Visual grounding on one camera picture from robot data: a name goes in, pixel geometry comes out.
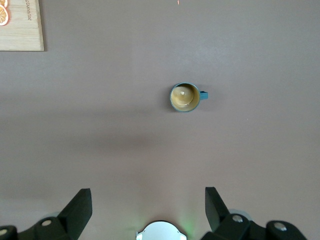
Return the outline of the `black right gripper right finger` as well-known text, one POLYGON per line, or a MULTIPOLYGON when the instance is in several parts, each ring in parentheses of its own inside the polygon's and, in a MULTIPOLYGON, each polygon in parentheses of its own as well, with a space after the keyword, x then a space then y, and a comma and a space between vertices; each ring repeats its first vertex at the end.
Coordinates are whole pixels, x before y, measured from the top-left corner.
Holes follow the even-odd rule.
POLYGON ((215 187, 205 188, 205 214, 211 231, 204 240, 247 240, 250 221, 239 213, 230 213, 215 187))

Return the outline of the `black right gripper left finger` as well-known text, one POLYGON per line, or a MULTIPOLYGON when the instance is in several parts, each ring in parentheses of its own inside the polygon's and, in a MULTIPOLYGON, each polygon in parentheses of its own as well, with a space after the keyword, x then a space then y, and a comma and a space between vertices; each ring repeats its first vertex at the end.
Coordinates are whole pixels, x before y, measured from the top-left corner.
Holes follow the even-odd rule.
POLYGON ((92 194, 83 188, 57 216, 41 219, 27 230, 27 240, 78 240, 93 214, 92 194))

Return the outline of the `teal cup with handle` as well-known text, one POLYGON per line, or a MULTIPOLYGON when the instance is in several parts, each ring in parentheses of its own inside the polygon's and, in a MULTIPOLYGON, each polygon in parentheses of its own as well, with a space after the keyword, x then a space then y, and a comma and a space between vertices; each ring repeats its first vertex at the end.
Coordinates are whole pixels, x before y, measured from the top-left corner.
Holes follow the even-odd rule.
POLYGON ((188 113, 195 110, 202 100, 207 100, 209 94, 189 82, 174 85, 169 94, 169 101, 177 112, 188 113))

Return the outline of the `wooden cutting board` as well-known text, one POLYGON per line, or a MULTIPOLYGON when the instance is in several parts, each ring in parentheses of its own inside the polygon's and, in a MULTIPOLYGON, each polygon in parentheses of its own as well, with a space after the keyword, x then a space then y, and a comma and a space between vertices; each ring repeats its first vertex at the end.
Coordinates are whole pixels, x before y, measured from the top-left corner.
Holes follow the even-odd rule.
POLYGON ((0 51, 45 50, 40 0, 8 0, 9 21, 0 26, 0 51))

